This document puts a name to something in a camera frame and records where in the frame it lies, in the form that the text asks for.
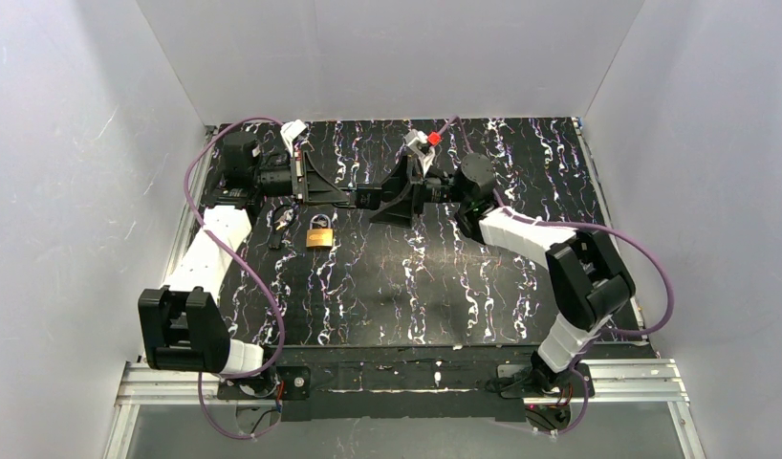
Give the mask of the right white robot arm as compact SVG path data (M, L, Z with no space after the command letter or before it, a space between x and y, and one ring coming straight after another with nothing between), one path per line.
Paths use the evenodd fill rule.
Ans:
M404 227L426 204L456 203L453 219L464 237L543 266L558 315L532 354L532 372L556 379L575 366L636 286L605 227L530 220L499 202L496 185L493 164L483 155L466 155L453 173L432 173L406 154L380 184L359 186L355 204L372 210L373 224Z

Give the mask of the brass padlock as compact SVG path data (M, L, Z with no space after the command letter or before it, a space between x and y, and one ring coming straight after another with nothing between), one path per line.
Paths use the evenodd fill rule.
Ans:
M332 219L327 214L316 214L310 219L306 233L308 250L329 250L335 242Z

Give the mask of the black key fob with lanyard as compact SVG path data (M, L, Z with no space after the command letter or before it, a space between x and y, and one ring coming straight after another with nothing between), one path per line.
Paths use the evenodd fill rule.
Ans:
M280 205L272 212L270 222L271 232L268 241L270 250L277 251L282 248L285 235L295 222L296 217L296 205Z

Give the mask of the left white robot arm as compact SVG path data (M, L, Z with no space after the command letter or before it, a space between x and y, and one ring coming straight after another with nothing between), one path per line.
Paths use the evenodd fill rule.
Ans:
M237 250L250 235L268 198L291 197L299 204L345 204L346 193L321 176L294 142L307 126L294 120L280 127L284 147L262 154L251 131L229 130L212 147L219 167L202 197L199 229L177 267L158 289L145 289L138 302L144 353L157 370L224 376L254 376L269 366L265 351L233 339L217 302Z

